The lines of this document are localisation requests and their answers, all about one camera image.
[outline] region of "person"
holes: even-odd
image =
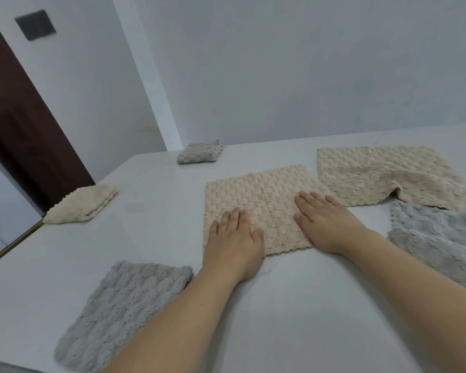
[[[354,262],[444,371],[466,372],[466,288],[410,257],[330,196],[300,192],[297,224],[316,248]],[[214,221],[197,276],[144,326],[104,373],[193,373],[235,286],[255,276],[263,232],[246,210]]]

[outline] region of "folded towel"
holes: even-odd
[[[188,144],[176,159],[178,163],[217,161],[223,151],[223,141],[216,140],[210,144]]]
[[[63,367],[98,372],[140,328],[192,279],[190,266],[117,262],[59,340],[54,357]]]
[[[466,210],[466,182],[428,147],[322,148],[317,172],[347,207],[376,204],[397,191],[410,203]]]
[[[301,164],[208,182],[203,245],[207,243],[213,220],[238,206],[249,210],[252,228],[264,230],[267,256],[311,247],[311,242],[293,219],[298,212],[294,196],[301,190],[332,195]]]
[[[394,201],[390,241],[466,287],[466,211]]]
[[[93,219],[118,193],[110,183],[80,187],[54,205],[43,218],[45,224]]]

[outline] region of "person's left arm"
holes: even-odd
[[[250,232],[248,211],[225,212],[212,223],[198,275],[103,373],[196,372],[231,292],[255,276],[263,258],[262,230]]]

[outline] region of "brown wooden door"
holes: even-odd
[[[1,33],[0,162],[44,211],[94,184]]]

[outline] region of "beige cloth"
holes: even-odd
[[[249,210],[252,230],[264,230],[266,255],[311,247],[293,219],[298,212],[294,196],[301,190],[331,194],[301,164],[207,183],[204,246],[213,220],[219,220],[225,211],[238,206]]]
[[[116,196],[118,190],[110,183],[80,187],[68,194],[47,212],[45,224],[93,219]]]
[[[466,210],[466,182],[428,147],[322,148],[317,173],[345,206],[376,204],[397,190],[409,203]]]

